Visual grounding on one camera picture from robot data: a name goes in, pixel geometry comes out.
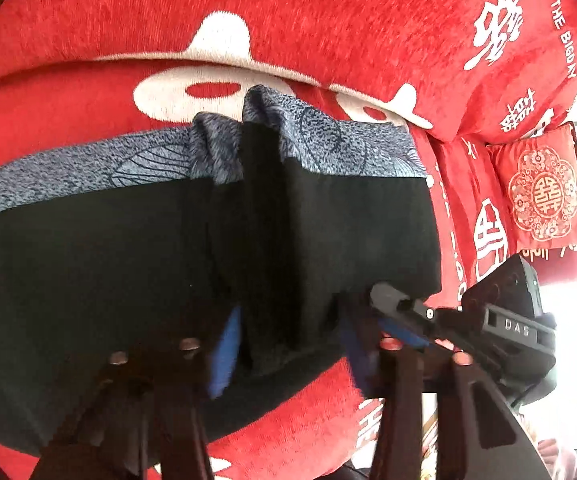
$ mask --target black fabric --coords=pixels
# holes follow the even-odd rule
[[[341,468],[328,475],[320,476],[316,480],[367,480],[370,473],[369,468],[357,469],[349,460]]]
[[[424,178],[339,176],[282,158],[246,123],[244,179],[176,180],[0,212],[0,443],[37,454],[108,355],[195,336],[235,304],[244,345],[208,437],[275,408],[341,355],[335,294],[387,281],[440,290]]]

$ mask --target blue gripper pad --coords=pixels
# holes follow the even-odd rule
[[[373,399],[376,394],[376,381],[379,372],[379,342],[385,332],[402,343],[414,348],[425,348],[429,341],[403,328],[388,317],[371,317],[351,320],[342,315],[340,334],[347,359],[351,365],[353,380],[365,399]]]
[[[241,317],[241,309],[236,306],[224,326],[219,342],[208,357],[210,364],[208,395],[211,399],[219,397],[231,381],[242,341]]]

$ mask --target person's hand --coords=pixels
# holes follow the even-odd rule
[[[555,438],[537,443],[537,452],[553,480],[573,480],[577,476],[577,455],[559,444]]]
[[[561,466],[561,448],[555,438],[541,440],[537,443],[537,452],[542,457],[544,464],[553,480],[565,480]]]

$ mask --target floral medallion pattern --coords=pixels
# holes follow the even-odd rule
[[[523,152],[508,192],[516,225],[535,240],[561,238],[571,232],[577,213],[577,180],[572,165],[553,148]]]

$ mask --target decorative pillow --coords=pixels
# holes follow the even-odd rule
[[[487,17],[494,20],[501,5],[491,7]],[[505,144],[561,124],[577,100],[577,0],[535,6],[533,0],[521,0],[521,7],[506,12],[525,20],[520,30],[535,27],[534,22],[544,25],[543,35],[539,44],[525,43],[502,64],[486,67],[471,92],[458,135],[487,144]],[[481,25],[475,22],[475,28]]]
[[[482,142],[456,139],[433,142],[467,285],[493,272],[515,253],[506,197]]]
[[[517,251],[577,244],[577,156],[573,125],[489,151],[505,189]]]

